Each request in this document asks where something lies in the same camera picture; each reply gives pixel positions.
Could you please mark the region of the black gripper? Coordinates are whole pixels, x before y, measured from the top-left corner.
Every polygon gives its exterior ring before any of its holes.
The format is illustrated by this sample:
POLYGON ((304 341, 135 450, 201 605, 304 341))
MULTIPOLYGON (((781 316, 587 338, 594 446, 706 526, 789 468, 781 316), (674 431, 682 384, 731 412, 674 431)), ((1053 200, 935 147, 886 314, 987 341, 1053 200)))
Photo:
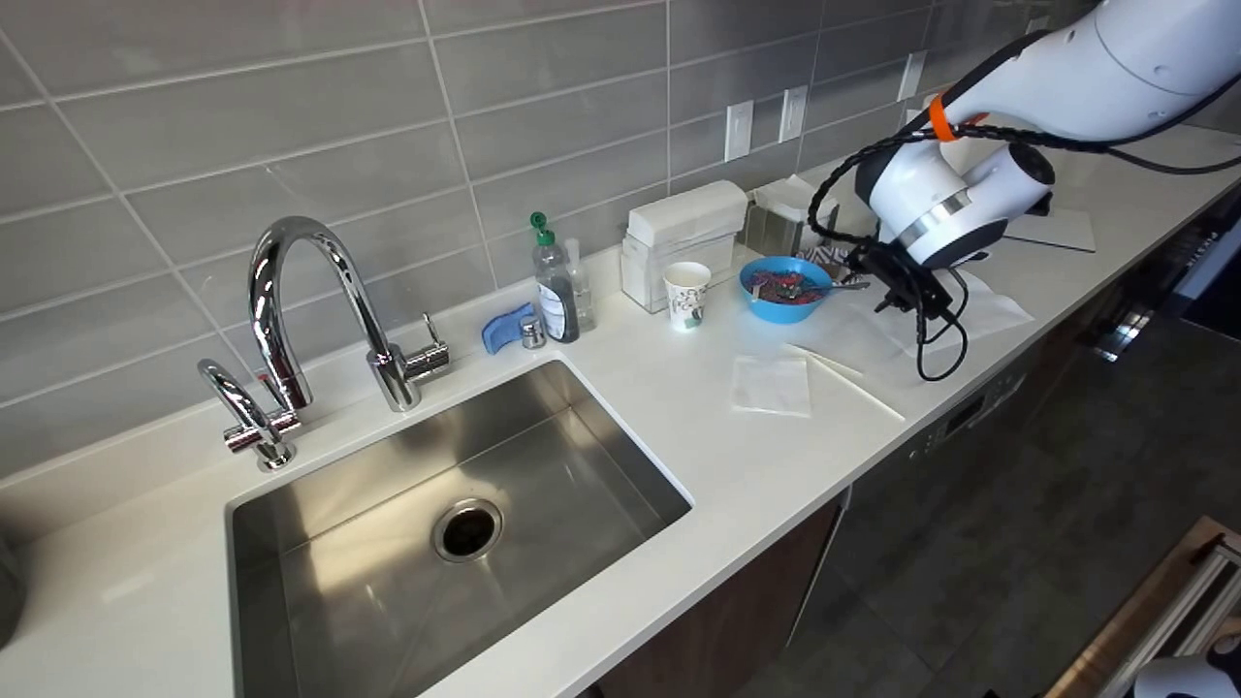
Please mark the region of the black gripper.
POLYGON ((927 316, 951 314, 947 287, 921 269, 900 243, 864 241, 850 251, 850 269, 886 282, 886 301, 895 309, 923 309, 927 316))

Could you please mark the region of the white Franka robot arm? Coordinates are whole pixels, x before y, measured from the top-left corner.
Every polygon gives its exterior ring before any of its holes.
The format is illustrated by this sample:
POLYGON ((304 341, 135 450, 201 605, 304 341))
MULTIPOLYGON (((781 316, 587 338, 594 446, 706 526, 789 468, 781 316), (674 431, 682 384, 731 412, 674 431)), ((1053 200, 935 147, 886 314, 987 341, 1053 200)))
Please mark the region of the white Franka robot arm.
POLYGON ((1241 0, 1100 0, 1000 46, 863 155, 859 199, 882 219, 863 269, 888 307, 947 316, 935 271, 1053 199, 1040 142, 1111 150, 1156 135, 1238 73, 1241 0))

